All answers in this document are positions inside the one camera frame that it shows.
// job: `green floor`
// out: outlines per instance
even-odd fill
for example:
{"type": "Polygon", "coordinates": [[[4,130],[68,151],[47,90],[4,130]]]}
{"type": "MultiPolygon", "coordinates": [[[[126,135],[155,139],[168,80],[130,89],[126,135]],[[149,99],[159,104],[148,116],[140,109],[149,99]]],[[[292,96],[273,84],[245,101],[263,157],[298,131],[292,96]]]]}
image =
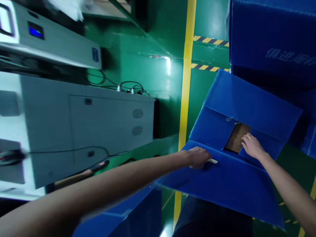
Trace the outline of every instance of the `green floor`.
{"type": "MultiPolygon", "coordinates": [[[[228,41],[225,25],[227,6],[228,0],[197,0],[195,35],[228,41]]],[[[85,18],[86,37],[105,48],[102,60],[106,76],[116,83],[140,82],[161,103],[160,138],[126,156],[113,158],[103,171],[116,167],[130,157],[144,159],[178,150],[186,14],[186,1],[148,1],[149,36],[130,22],[85,18]]],[[[192,62],[230,68],[229,48],[195,41],[192,62]]],[[[99,75],[97,70],[90,70],[90,73],[99,75]]],[[[215,76],[216,72],[194,68],[191,71],[187,138],[215,76]]],[[[98,79],[90,76],[92,81],[98,79]]],[[[277,161],[310,193],[316,171],[313,159],[287,145],[277,161]]],[[[172,235],[173,209],[174,191],[164,189],[163,237],[172,235]]],[[[286,220],[295,220],[286,206],[280,206],[280,209],[286,220]]],[[[254,236],[298,236],[300,228],[299,224],[286,223],[286,234],[258,220],[254,220],[253,224],[254,236]]]]}

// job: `hand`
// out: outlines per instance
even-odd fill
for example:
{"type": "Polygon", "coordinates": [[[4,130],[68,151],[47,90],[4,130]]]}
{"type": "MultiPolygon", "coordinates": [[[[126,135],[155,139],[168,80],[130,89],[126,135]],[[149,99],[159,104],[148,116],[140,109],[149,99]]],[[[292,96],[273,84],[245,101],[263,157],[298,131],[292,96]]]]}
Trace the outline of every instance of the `hand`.
{"type": "Polygon", "coordinates": [[[188,150],[188,152],[190,168],[193,169],[202,169],[207,160],[212,158],[212,155],[207,150],[197,146],[188,150]]]}
{"type": "Polygon", "coordinates": [[[250,133],[247,133],[241,139],[244,140],[244,142],[242,142],[241,144],[243,145],[248,155],[258,160],[259,157],[266,154],[266,151],[263,149],[258,139],[256,139],[250,133]]]}

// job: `wooden stick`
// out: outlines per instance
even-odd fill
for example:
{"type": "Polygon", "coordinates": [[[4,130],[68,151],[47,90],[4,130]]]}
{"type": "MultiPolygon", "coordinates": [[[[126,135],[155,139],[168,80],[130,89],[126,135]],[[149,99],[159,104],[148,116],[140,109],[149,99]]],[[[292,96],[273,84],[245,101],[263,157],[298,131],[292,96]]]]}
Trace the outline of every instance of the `wooden stick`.
{"type": "Polygon", "coordinates": [[[209,159],[209,160],[207,160],[208,162],[212,162],[212,163],[214,163],[214,164],[217,164],[217,160],[213,160],[213,159],[209,159]]]}

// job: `black handle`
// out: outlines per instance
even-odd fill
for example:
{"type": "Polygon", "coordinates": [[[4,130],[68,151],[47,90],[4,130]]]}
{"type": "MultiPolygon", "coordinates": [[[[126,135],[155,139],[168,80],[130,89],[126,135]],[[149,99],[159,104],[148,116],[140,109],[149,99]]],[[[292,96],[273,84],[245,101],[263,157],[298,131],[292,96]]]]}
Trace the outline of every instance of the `black handle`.
{"type": "Polygon", "coordinates": [[[4,35],[8,35],[8,36],[14,36],[14,26],[13,26],[13,19],[12,19],[12,13],[10,11],[10,8],[6,5],[1,4],[1,3],[0,3],[0,7],[7,10],[9,22],[10,22],[10,27],[12,29],[12,32],[5,31],[4,29],[2,29],[1,22],[0,22],[0,33],[2,33],[4,35]]]}

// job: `ventilation holes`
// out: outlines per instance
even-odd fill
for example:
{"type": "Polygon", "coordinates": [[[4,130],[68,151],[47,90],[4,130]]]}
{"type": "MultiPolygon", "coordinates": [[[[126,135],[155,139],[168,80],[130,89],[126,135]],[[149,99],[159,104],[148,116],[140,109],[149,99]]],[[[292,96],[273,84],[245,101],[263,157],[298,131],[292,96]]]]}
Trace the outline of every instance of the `ventilation holes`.
{"type": "Polygon", "coordinates": [[[133,117],[135,119],[139,119],[143,116],[143,110],[142,109],[134,109],[133,110],[133,117]]]}
{"type": "Polygon", "coordinates": [[[143,132],[143,127],[142,126],[136,126],[133,128],[132,134],[134,136],[138,136],[141,135],[141,133],[143,132]]]}

